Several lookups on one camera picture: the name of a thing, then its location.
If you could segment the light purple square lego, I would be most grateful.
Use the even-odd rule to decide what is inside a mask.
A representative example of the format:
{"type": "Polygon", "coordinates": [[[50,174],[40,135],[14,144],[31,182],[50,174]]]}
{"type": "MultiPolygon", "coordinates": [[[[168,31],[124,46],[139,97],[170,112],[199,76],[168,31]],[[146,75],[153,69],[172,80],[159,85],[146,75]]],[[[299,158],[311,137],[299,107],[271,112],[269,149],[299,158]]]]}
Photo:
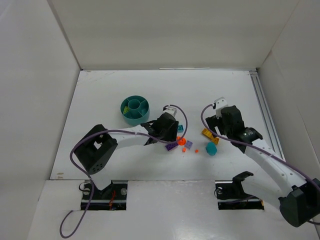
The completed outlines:
{"type": "Polygon", "coordinates": [[[193,142],[191,142],[191,141],[189,141],[189,140],[187,140],[186,143],[185,143],[185,145],[184,145],[184,147],[187,148],[187,149],[191,149],[192,146],[193,146],[193,142]]]}

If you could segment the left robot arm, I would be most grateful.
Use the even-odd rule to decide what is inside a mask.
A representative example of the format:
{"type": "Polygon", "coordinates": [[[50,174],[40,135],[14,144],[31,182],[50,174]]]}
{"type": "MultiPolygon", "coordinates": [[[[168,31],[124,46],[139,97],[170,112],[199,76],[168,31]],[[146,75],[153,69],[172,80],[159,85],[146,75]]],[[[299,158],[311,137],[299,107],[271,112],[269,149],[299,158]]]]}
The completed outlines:
{"type": "Polygon", "coordinates": [[[113,153],[133,146],[174,142],[179,124],[175,116],[176,109],[170,107],[156,120],[134,127],[107,130],[102,124],[98,124],[77,143],[73,153],[95,188],[107,192],[112,188],[113,182],[107,177],[105,168],[113,153]]]}

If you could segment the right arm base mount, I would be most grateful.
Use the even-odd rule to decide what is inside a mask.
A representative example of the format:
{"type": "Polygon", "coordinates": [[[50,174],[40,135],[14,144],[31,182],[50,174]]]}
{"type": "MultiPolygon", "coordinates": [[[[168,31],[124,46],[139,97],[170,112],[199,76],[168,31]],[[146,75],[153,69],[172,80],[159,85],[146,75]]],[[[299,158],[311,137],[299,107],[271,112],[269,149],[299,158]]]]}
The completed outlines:
{"type": "Polygon", "coordinates": [[[232,180],[216,180],[214,195],[217,198],[219,210],[264,210],[264,204],[256,196],[244,192],[242,182],[253,176],[244,171],[234,176],[232,180]]]}

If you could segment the yellow long lego brick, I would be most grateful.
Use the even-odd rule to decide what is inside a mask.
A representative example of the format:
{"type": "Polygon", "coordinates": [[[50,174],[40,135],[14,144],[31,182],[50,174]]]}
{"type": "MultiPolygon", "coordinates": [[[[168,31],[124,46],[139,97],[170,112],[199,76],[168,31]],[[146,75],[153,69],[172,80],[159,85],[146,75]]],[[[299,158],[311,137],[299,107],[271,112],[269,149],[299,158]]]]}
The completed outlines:
{"type": "Polygon", "coordinates": [[[208,138],[210,141],[213,141],[214,140],[214,136],[212,135],[212,133],[207,129],[207,128],[204,128],[201,132],[201,134],[203,136],[205,136],[206,138],[208,138]]]}

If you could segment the orange round lego piece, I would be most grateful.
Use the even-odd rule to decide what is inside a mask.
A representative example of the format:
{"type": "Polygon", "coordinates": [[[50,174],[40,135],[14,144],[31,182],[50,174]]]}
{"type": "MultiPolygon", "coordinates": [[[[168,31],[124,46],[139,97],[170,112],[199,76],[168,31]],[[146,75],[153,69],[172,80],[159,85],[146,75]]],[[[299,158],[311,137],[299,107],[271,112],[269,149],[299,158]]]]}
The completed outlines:
{"type": "Polygon", "coordinates": [[[177,140],[177,144],[180,146],[184,146],[187,142],[187,140],[184,137],[180,137],[180,136],[177,136],[176,140],[177,140]]]}

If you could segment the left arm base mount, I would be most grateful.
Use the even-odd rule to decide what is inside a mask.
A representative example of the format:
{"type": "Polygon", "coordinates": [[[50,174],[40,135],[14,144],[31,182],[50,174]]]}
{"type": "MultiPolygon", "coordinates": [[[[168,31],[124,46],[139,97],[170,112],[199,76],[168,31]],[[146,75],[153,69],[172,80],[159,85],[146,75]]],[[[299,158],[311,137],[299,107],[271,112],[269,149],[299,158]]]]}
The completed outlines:
{"type": "MultiPolygon", "coordinates": [[[[88,181],[79,184],[82,193],[80,209],[85,210],[91,196],[92,186],[88,181]]],[[[94,188],[88,211],[125,211],[127,209],[128,181],[114,181],[106,193],[94,188]]]]}

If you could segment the dark purple long lego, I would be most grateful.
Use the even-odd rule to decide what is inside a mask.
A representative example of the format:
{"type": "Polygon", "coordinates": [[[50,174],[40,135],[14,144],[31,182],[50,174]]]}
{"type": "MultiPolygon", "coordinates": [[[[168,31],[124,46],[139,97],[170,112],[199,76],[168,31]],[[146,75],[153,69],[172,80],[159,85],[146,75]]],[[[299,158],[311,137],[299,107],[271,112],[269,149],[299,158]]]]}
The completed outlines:
{"type": "Polygon", "coordinates": [[[165,145],[165,148],[166,150],[169,152],[169,151],[172,151],[174,150],[176,147],[178,147],[179,144],[177,142],[173,142],[173,143],[168,143],[165,145]]]}

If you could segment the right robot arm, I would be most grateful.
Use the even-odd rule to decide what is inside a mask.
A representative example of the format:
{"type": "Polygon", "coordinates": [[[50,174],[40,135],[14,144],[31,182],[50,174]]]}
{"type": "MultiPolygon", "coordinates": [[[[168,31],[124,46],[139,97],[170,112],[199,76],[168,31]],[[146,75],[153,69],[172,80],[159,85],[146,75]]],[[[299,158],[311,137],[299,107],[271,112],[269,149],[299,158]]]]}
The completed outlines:
{"type": "Polygon", "coordinates": [[[205,128],[256,162],[276,184],[274,187],[260,183],[258,174],[243,171],[228,183],[216,185],[217,198],[231,205],[258,198],[277,208],[293,227],[305,223],[318,226],[314,218],[320,214],[319,179],[310,178],[280,158],[257,130],[245,126],[236,106],[228,106],[224,99],[219,99],[208,107],[215,110],[215,115],[200,118],[205,128]]]}

